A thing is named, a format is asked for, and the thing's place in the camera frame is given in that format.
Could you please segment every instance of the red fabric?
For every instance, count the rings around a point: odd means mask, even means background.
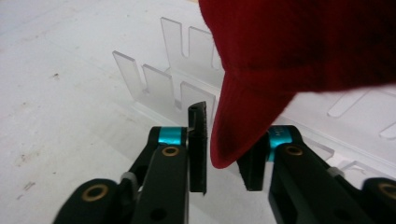
[[[224,168],[296,92],[396,82],[394,0],[200,0],[226,72],[211,137]]]

